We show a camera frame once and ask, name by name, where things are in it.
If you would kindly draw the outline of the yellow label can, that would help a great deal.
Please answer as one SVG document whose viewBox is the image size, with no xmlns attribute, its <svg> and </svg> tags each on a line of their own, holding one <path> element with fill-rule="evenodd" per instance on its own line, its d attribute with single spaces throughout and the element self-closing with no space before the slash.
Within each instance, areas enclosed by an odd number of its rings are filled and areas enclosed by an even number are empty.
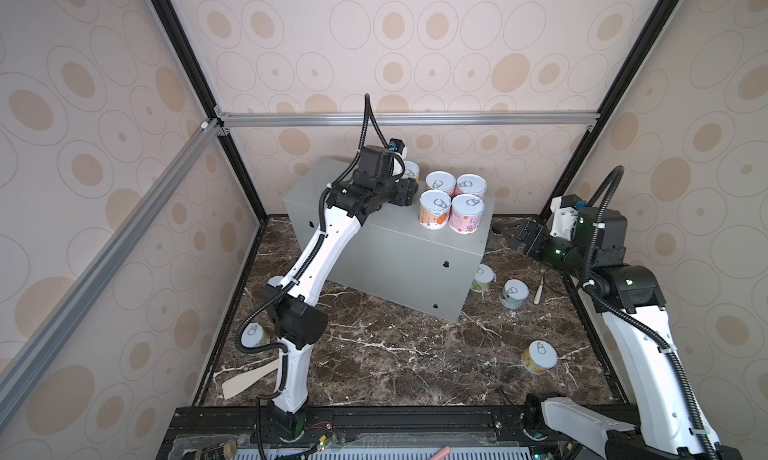
<svg viewBox="0 0 768 460">
<path fill-rule="evenodd" d="M 420 167 L 417 163 L 412 161 L 404 162 L 404 173 L 403 173 L 404 179 L 414 179 L 418 181 L 419 175 L 420 175 Z"/>
</svg>

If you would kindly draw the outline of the brown orange label can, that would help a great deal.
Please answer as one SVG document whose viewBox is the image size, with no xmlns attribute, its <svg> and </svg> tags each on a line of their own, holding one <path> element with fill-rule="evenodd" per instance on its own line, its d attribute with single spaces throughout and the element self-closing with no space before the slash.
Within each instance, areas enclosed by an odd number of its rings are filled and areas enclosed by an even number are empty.
<svg viewBox="0 0 768 460">
<path fill-rule="evenodd" d="M 419 198 L 419 224 L 428 230 L 440 230 L 447 225 L 452 198 L 439 190 L 428 190 Z"/>
</svg>

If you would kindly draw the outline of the orange pink label can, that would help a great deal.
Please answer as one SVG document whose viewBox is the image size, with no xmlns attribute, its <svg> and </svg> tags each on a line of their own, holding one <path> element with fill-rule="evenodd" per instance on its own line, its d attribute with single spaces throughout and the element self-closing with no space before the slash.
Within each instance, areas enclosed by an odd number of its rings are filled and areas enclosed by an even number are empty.
<svg viewBox="0 0 768 460">
<path fill-rule="evenodd" d="M 455 196 L 457 180 L 448 172 L 434 171 L 429 173 L 426 176 L 425 184 L 428 190 L 441 191 L 451 198 Z"/>
</svg>

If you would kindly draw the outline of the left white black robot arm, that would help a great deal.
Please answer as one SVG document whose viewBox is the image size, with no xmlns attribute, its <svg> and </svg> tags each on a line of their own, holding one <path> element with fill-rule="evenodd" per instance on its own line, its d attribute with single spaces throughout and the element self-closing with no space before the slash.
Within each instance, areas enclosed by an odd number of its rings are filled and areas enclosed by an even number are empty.
<svg viewBox="0 0 768 460">
<path fill-rule="evenodd" d="M 328 316 L 317 303 L 331 270 L 371 214 L 385 204 L 407 207 L 418 191 L 416 180 L 403 177 L 405 154 L 400 140 L 385 147 L 358 149 L 347 169 L 322 191 L 319 225 L 309 244 L 277 286 L 262 289 L 262 305 L 238 330 L 238 351 L 249 355 L 278 352 L 275 390 L 257 401 L 268 403 L 269 416 L 283 439 L 297 439 L 305 429 L 311 353 L 328 325 Z M 246 330 L 262 312 L 273 323 L 276 341 L 248 346 Z"/>
</svg>

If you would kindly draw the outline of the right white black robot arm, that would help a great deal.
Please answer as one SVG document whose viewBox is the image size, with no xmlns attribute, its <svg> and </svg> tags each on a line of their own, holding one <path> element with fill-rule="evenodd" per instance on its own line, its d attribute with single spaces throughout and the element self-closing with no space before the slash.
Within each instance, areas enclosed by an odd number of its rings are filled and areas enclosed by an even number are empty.
<svg viewBox="0 0 768 460">
<path fill-rule="evenodd" d="M 521 416 L 532 439 L 561 433 L 603 459 L 738 459 L 723 445 L 697 401 L 677 355 L 653 273 L 624 261 L 627 220 L 615 210 L 576 211 L 569 238 L 534 220 L 504 230 L 507 245 L 578 279 L 617 344 L 639 424 L 613 420 L 554 392 L 530 394 Z"/>
</svg>

